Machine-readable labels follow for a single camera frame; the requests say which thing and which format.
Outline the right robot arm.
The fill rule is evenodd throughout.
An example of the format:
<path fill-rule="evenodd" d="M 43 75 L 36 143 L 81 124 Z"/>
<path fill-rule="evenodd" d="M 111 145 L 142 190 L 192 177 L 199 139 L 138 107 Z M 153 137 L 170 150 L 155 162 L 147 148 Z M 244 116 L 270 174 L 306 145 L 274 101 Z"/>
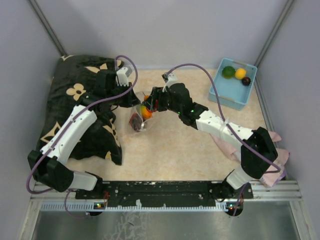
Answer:
<path fill-rule="evenodd" d="M 235 198 L 241 187 L 251 180 L 272 173 L 270 167 L 275 168 L 274 173 L 281 170 L 274 163 L 278 153 L 265 128 L 253 130 L 217 116 L 206 106 L 194 102 L 183 83 L 154 87 L 142 104 L 150 112 L 172 111 L 185 125 L 220 138 L 240 153 L 240 165 L 223 181 L 223 192 L 229 198 Z"/>

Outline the dark brown toy fruit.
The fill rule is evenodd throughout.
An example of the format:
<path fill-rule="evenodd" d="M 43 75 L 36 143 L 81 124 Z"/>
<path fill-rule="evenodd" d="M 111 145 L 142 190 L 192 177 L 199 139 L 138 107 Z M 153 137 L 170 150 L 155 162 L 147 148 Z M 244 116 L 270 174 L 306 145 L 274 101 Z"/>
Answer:
<path fill-rule="evenodd" d="M 135 132 L 141 132 L 145 129 L 145 121 L 138 113 L 133 113 L 130 118 L 134 119 L 134 127 L 132 129 Z"/>

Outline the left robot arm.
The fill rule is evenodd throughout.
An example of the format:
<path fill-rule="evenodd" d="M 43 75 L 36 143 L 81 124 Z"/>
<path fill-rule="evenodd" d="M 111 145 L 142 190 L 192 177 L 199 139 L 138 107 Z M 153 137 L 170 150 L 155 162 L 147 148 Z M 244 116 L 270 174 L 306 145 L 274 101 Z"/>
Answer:
<path fill-rule="evenodd" d="M 70 116 L 57 134 L 41 150 L 32 150 L 27 156 L 31 172 L 26 180 L 29 193 L 36 192 L 30 188 L 30 180 L 48 186 L 48 190 L 64 192 L 66 190 L 86 190 L 87 194 L 97 199 L 103 195 L 104 186 L 98 183 L 98 177 L 87 172 L 74 172 L 65 165 L 71 152 L 88 128 L 97 120 L 94 107 L 107 102 L 112 104 L 124 96 L 133 93 L 135 83 L 130 83 L 129 68 L 123 67 L 115 73 L 115 90 L 118 95 L 98 98 L 94 95 L 84 96 L 73 108 Z"/>

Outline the clear dotted zip bag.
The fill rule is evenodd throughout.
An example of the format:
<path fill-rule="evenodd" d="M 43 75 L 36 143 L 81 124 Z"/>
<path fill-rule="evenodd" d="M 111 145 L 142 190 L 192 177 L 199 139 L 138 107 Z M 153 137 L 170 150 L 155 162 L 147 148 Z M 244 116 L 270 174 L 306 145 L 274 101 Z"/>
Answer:
<path fill-rule="evenodd" d="M 130 134 L 145 133 L 154 128 L 158 120 L 157 112 L 147 111 L 146 107 L 140 103 L 130 109 L 127 131 Z"/>

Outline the green orange toy mango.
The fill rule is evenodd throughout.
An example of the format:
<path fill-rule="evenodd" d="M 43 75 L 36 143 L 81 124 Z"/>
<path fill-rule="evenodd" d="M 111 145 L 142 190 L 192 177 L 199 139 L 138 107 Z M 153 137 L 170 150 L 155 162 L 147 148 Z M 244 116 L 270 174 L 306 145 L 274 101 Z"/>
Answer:
<path fill-rule="evenodd" d="M 143 120 L 148 120 L 153 117 L 153 114 L 144 105 L 139 106 L 138 113 L 140 114 Z"/>

